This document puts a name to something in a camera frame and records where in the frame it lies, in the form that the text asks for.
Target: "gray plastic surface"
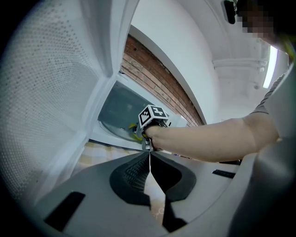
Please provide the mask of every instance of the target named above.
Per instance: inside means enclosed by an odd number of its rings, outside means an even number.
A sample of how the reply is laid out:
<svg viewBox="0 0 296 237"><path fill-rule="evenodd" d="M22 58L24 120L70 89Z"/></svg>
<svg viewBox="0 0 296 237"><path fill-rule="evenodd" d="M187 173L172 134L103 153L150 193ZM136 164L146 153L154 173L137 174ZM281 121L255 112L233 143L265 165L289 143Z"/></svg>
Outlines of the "gray plastic surface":
<svg viewBox="0 0 296 237"><path fill-rule="evenodd" d="M258 153L230 237L288 236L295 231L295 144L295 138L283 139Z"/></svg>
<svg viewBox="0 0 296 237"><path fill-rule="evenodd" d="M228 236L228 230L234 216L234 213L239 206L249 183L254 159L256 154L249 154L244 157L241 165L239 166L236 175L231 180L231 183L226 187L225 191L217 197L209 208L202 214L197 216L190 223L184 227L171 233L170 237L192 237L192 236L203 236L203 237L226 237ZM187 206L187 212L191 212L194 209L194 205L198 205L199 199L195 199L195 204ZM179 218L188 218L188 215L173 206L174 211L177 213Z"/></svg>
<svg viewBox="0 0 296 237"><path fill-rule="evenodd" d="M189 168L196 176L196 184L189 196L182 201L172 203L174 214L186 222L191 222L206 211L230 185L232 179L212 174L215 169L236 173L239 166L201 162L170 156L161 153L164 157Z"/></svg>
<svg viewBox="0 0 296 237"><path fill-rule="evenodd" d="M45 219L69 193L77 191L86 196L66 225L65 234L74 237L165 235L167 231L158 224L148 206L124 202L109 183L116 167L139 154L86 168L40 200L35 208L37 213Z"/></svg>

